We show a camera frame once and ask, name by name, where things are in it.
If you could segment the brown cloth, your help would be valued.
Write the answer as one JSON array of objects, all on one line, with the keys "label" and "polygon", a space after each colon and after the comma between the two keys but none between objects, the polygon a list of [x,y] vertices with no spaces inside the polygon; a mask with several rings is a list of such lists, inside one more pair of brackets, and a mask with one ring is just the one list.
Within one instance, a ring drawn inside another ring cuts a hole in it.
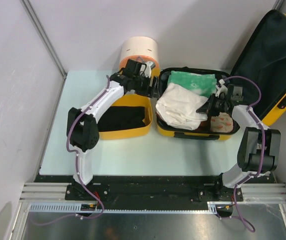
[{"label": "brown cloth", "polygon": [[202,134],[210,132],[210,119],[207,117],[203,119],[185,119],[179,115],[167,115],[166,120],[156,111],[156,125],[157,131],[165,136],[173,136],[176,133],[183,134]]}]

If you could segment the tulip print mesh pouch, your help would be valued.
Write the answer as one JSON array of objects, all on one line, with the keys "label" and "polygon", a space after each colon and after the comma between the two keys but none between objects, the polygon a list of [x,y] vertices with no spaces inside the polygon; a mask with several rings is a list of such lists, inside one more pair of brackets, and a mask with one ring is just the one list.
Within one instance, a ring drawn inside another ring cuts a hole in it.
[{"label": "tulip print mesh pouch", "polygon": [[234,128],[233,119],[224,112],[218,116],[212,116],[210,121],[210,131],[215,133],[230,133]]}]

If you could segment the white fluffy towel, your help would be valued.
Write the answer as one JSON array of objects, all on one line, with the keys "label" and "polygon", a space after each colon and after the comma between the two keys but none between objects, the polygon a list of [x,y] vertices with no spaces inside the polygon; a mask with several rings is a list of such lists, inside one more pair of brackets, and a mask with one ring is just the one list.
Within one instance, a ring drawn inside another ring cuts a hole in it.
[{"label": "white fluffy towel", "polygon": [[207,100],[205,96],[170,83],[156,102],[156,112],[167,125],[193,131],[208,119],[206,114],[197,113]]}]

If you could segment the yellow plastic basket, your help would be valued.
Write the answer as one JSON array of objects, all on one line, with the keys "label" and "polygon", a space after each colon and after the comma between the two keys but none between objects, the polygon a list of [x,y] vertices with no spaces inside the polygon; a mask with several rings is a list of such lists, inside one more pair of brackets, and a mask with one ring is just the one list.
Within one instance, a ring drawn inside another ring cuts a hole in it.
[{"label": "yellow plastic basket", "polygon": [[130,106],[130,107],[144,107],[145,108],[145,119],[144,127],[128,129],[128,130],[118,130],[118,131],[107,131],[107,132],[99,132],[100,138],[102,140],[119,140],[126,138],[134,138],[146,135],[150,129],[153,113],[150,99],[147,97],[139,96],[139,95],[125,95],[119,100],[117,100],[112,106]]}]

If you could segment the black garment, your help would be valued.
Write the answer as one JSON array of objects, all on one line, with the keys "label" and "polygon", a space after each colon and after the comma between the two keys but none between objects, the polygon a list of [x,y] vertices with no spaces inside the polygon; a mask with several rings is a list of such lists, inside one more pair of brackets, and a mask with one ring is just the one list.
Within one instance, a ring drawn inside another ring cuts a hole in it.
[{"label": "black garment", "polygon": [[142,106],[111,106],[100,118],[100,132],[114,132],[145,126],[145,108]]}]

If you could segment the yellow Pikachu suitcase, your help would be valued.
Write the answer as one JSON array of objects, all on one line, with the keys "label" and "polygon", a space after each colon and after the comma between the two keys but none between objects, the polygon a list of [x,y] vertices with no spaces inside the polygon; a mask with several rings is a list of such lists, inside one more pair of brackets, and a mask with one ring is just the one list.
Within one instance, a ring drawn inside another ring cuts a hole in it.
[{"label": "yellow Pikachu suitcase", "polygon": [[256,101],[261,91],[260,102],[253,109],[265,125],[271,126],[286,111],[286,14],[271,10],[262,18],[230,73],[187,66],[166,68],[159,75],[160,94],[167,87],[171,71],[214,74],[217,80],[229,76],[249,78],[258,87],[239,78],[231,83],[243,86],[249,103]]}]

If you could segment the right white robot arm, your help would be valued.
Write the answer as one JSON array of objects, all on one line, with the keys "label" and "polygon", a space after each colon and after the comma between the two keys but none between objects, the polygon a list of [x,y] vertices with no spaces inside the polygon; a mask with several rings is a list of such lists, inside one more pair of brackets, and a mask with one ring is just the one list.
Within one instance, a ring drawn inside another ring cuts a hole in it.
[{"label": "right white robot arm", "polygon": [[276,169],[281,133],[265,125],[252,106],[243,104],[241,86],[219,83],[216,89],[196,112],[212,117],[227,113],[243,130],[237,163],[222,174],[222,183],[213,188],[214,197],[224,201],[231,195],[231,188],[239,188],[246,181]]}]

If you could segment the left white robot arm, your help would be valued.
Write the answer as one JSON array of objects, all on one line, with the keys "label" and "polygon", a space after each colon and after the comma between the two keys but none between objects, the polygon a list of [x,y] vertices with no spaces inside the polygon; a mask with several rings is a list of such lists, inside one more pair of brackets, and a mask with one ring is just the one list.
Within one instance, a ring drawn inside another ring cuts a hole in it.
[{"label": "left white robot arm", "polygon": [[79,183],[76,194],[83,200],[93,195],[89,185],[93,179],[91,152],[99,141],[98,122],[103,114],[126,93],[152,98],[155,96],[157,76],[152,76],[156,68],[154,61],[129,59],[119,71],[107,76],[107,85],[91,101],[81,108],[68,111],[66,149],[76,154],[74,180]]}]

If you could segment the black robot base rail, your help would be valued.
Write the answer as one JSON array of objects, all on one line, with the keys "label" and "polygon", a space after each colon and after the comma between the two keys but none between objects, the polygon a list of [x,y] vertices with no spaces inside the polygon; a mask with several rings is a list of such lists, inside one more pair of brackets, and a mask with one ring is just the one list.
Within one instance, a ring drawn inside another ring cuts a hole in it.
[{"label": "black robot base rail", "polygon": [[214,176],[108,176],[96,175],[83,188],[67,175],[38,175],[36,183],[68,183],[65,199],[68,201],[101,200],[98,208],[148,208],[152,210],[186,210],[203,203],[242,202],[242,190],[224,187],[218,175]]}]

